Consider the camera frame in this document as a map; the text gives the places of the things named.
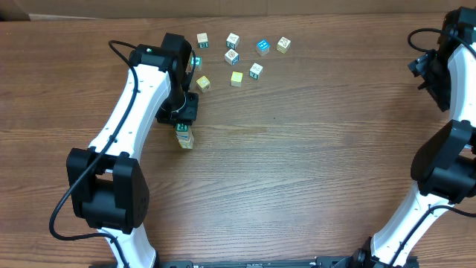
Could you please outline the green R block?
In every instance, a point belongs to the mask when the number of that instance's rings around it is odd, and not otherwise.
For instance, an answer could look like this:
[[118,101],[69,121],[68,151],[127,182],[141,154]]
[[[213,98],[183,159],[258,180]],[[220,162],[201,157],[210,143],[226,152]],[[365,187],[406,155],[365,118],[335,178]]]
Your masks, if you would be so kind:
[[176,125],[176,135],[177,136],[189,136],[191,134],[191,128],[186,124],[177,124]]

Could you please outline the blue X block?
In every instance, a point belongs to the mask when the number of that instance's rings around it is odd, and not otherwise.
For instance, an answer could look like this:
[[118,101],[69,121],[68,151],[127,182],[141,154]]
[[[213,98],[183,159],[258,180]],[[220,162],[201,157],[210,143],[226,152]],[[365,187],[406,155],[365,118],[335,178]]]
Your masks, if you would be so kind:
[[176,137],[177,137],[178,140],[189,141],[191,138],[193,138],[193,134],[190,134],[190,135],[177,135]]

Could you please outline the plain wooden block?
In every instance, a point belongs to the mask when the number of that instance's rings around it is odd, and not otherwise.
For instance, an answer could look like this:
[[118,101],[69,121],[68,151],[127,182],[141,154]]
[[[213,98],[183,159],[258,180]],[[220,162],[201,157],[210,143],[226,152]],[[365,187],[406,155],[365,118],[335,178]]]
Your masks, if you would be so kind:
[[193,146],[194,138],[191,138],[189,141],[185,140],[178,140],[179,144],[189,144],[190,146]]

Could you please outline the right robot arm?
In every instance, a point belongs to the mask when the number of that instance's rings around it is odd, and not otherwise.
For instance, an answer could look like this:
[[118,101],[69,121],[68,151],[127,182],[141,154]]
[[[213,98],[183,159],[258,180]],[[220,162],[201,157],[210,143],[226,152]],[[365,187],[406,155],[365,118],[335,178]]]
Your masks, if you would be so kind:
[[449,121],[418,149],[414,182],[391,219],[337,267],[417,267],[410,253],[440,216],[470,216],[455,206],[475,196],[475,159],[460,154],[475,149],[475,9],[448,12],[437,33],[438,49],[423,50],[408,68]]

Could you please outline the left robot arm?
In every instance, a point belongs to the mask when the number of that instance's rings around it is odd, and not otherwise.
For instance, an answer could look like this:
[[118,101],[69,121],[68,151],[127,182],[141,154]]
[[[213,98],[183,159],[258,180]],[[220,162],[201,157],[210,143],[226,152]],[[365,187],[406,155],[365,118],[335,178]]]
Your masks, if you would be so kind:
[[158,47],[130,48],[122,58],[129,68],[126,85],[109,120],[86,149],[68,154],[69,189],[54,209],[49,229],[62,238],[54,223],[71,200],[75,216],[94,229],[78,239],[105,238],[114,267],[159,267],[144,227],[149,189],[140,157],[154,121],[188,131],[196,120],[199,96],[190,91],[195,69],[188,65],[195,52],[184,36],[174,33],[166,33]]

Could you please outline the yellow top tilted block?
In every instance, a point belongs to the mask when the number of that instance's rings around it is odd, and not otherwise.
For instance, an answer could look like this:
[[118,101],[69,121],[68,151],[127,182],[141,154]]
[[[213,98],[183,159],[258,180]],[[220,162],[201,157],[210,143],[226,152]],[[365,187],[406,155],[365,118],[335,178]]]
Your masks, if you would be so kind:
[[210,81],[206,76],[200,77],[197,81],[197,86],[199,87],[201,92],[206,92],[207,90],[210,89]]

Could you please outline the green 4 block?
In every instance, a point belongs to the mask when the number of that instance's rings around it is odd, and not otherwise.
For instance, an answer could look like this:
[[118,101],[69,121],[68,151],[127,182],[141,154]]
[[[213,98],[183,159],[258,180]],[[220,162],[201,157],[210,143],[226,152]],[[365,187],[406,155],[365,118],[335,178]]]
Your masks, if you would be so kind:
[[202,70],[202,58],[199,56],[191,57],[190,58],[190,67],[193,68],[195,71]]

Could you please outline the wooden block blue D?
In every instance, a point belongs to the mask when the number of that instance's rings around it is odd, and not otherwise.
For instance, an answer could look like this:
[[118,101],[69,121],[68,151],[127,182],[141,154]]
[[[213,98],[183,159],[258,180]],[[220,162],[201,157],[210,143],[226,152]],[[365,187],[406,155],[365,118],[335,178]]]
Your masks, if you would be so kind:
[[239,61],[239,54],[231,48],[225,53],[225,61],[231,66],[234,66]]

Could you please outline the wooden block green E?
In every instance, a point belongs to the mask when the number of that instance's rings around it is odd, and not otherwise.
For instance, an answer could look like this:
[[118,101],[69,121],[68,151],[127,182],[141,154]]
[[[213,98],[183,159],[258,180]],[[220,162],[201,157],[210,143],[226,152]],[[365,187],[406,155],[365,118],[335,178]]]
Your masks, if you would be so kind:
[[199,48],[209,47],[208,35],[206,33],[198,33],[196,37]]

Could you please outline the wooden block green side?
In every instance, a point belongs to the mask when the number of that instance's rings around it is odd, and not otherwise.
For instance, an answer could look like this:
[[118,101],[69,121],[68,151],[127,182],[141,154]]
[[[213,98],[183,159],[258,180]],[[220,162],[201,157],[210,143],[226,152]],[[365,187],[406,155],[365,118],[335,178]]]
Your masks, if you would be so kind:
[[263,67],[258,63],[254,63],[249,70],[250,77],[254,78],[255,80],[259,80],[262,73]]

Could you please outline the wooden block teal side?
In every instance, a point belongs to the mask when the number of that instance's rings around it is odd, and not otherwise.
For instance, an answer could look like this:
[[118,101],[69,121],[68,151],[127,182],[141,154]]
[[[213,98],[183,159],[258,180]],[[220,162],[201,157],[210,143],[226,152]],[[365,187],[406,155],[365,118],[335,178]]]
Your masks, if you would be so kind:
[[236,50],[238,44],[239,44],[239,36],[236,35],[235,33],[230,33],[228,35],[228,38],[226,39],[226,46],[228,48]]

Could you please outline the blue H block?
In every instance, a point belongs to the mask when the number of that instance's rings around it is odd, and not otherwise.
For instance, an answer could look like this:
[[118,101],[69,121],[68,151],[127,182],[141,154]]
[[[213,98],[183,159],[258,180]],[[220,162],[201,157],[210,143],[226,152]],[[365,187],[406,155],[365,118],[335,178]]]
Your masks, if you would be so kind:
[[266,39],[262,39],[257,43],[256,51],[262,57],[270,52],[270,44]]

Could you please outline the wooden block yellow side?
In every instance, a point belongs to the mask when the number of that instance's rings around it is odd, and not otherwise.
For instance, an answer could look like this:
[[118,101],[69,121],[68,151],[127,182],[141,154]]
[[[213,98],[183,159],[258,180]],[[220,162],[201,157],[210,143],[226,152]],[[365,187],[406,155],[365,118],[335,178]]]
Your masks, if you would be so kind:
[[283,54],[285,54],[291,45],[291,40],[287,39],[286,37],[281,37],[277,43],[277,50]]

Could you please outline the cardboard backdrop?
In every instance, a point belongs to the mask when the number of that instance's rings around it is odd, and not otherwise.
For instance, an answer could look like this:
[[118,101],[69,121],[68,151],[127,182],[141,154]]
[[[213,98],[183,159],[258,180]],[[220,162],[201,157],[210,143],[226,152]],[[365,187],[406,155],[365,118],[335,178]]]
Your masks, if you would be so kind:
[[1,0],[1,18],[161,18],[354,13],[438,13],[475,0]]

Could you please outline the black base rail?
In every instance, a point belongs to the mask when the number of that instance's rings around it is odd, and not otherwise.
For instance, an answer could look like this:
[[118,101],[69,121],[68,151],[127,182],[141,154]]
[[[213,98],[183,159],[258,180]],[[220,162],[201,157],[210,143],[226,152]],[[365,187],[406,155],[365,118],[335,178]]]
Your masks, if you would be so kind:
[[171,261],[156,264],[159,268],[335,268],[346,267],[351,257],[318,257],[315,260],[288,260],[272,262],[207,262]]

